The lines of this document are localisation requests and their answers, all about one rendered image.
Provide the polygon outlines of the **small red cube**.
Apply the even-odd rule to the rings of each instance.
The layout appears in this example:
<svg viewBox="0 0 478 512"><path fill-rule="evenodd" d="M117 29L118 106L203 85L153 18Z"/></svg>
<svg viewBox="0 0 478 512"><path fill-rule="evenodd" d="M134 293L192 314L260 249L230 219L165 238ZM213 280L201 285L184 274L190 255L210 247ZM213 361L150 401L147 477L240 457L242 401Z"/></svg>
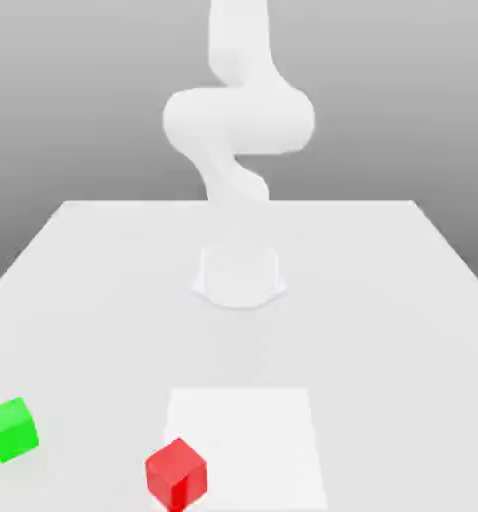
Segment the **small red cube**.
<svg viewBox="0 0 478 512"><path fill-rule="evenodd" d="M182 438L145 461L147 488L167 512L184 512L208 490L207 462Z"/></svg>

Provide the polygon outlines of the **small green cube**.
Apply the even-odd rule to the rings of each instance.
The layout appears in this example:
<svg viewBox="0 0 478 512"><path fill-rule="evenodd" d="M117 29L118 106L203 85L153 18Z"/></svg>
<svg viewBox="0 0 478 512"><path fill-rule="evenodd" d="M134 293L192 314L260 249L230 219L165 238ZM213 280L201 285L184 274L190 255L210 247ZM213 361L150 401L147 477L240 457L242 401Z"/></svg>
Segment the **small green cube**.
<svg viewBox="0 0 478 512"><path fill-rule="evenodd" d="M6 463L39 446L35 421L24 399L0 404L0 463Z"/></svg>

